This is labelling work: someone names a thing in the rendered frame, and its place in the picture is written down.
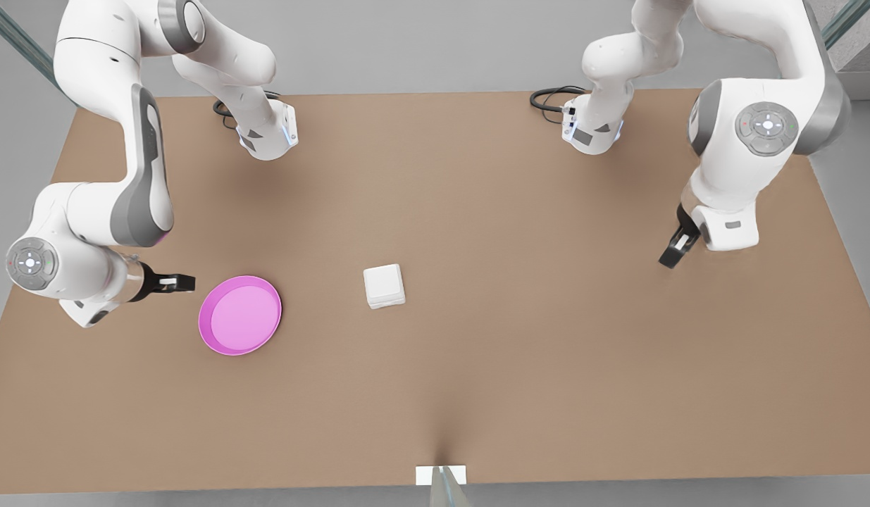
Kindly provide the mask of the white square box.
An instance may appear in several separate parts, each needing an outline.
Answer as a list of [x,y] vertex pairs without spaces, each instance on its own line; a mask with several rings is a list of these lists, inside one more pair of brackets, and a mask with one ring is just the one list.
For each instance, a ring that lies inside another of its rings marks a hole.
[[399,264],[387,264],[363,271],[365,295],[371,309],[404,304],[406,293]]

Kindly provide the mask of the pink round plate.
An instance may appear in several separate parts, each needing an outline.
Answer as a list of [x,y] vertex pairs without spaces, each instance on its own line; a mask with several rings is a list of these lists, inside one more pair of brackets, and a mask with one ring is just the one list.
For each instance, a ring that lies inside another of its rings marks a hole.
[[270,282],[242,275],[221,282],[204,299],[197,316],[203,343],[225,356],[260,349],[274,336],[283,302]]

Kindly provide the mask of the silver frame post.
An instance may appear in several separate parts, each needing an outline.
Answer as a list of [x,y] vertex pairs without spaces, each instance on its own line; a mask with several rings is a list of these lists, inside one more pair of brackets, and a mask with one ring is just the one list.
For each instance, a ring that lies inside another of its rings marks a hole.
[[825,48],[832,49],[870,10],[870,0],[849,0],[821,30]]
[[16,52],[25,58],[35,70],[46,78],[55,89],[61,91],[70,100],[73,105],[78,107],[58,85],[54,75],[54,59],[26,32],[19,24],[10,16],[6,10],[0,6],[0,36],[6,41]]
[[416,485],[430,487],[429,507],[473,507],[461,488],[466,465],[416,466]]

